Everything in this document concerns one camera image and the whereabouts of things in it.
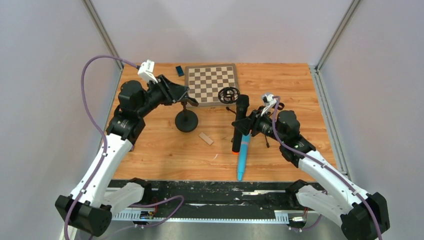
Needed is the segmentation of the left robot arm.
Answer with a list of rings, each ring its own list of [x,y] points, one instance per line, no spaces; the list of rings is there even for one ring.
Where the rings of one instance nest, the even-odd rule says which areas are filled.
[[[101,236],[114,216],[143,199],[148,184],[139,178],[109,195],[105,192],[117,167],[146,126],[144,117],[159,105],[198,106],[198,101],[189,96],[189,87],[171,82],[164,75],[157,78],[147,84],[147,89],[137,80],[122,84],[119,104],[108,127],[99,129],[103,145],[78,185],[68,196],[60,195],[55,202],[64,220],[65,239],[70,238],[70,226],[93,237]]]

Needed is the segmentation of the black microphone orange end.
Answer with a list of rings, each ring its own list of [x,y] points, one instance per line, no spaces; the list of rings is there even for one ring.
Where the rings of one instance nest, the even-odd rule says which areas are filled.
[[[231,151],[234,154],[238,154],[241,149],[242,136],[245,130],[243,121],[247,117],[246,114],[249,106],[249,96],[241,94],[236,100],[235,121],[232,123],[234,126],[234,133]]]

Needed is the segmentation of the black round-base mic stand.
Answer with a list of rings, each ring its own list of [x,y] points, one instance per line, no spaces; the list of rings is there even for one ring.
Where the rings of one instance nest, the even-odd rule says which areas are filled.
[[[183,133],[192,132],[198,126],[198,116],[193,111],[187,109],[186,102],[182,102],[181,105],[183,109],[175,116],[175,126]]]

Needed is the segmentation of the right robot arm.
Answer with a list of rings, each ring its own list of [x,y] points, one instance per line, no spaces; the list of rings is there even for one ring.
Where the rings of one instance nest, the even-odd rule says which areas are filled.
[[[302,180],[289,188],[296,205],[315,210],[340,227],[348,240],[381,240],[390,228],[386,199],[378,192],[370,194],[337,171],[300,133],[300,122],[292,110],[275,116],[261,114],[261,109],[237,109],[234,140],[241,135],[259,133],[280,143],[285,160],[313,177],[326,191],[315,189]]]

